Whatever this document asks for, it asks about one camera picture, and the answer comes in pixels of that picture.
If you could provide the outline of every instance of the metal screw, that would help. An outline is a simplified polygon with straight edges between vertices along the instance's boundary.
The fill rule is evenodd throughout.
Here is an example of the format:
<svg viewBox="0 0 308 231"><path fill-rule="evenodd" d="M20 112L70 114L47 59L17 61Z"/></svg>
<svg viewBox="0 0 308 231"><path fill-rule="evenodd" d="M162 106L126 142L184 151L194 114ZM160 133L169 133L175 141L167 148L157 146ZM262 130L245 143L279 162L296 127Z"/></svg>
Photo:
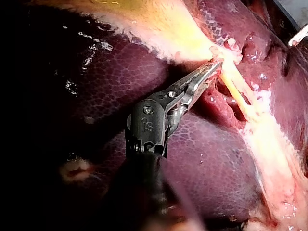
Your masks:
<svg viewBox="0 0 308 231"><path fill-rule="evenodd" d="M152 114L154 112L154 109L151 106L145 106L143 108L143 112L146 114Z"/></svg>
<svg viewBox="0 0 308 231"><path fill-rule="evenodd" d="M170 98L174 98L174 97L177 96L177 93L176 93L175 91L169 91L169 92L168 92L168 96L169 96Z"/></svg>

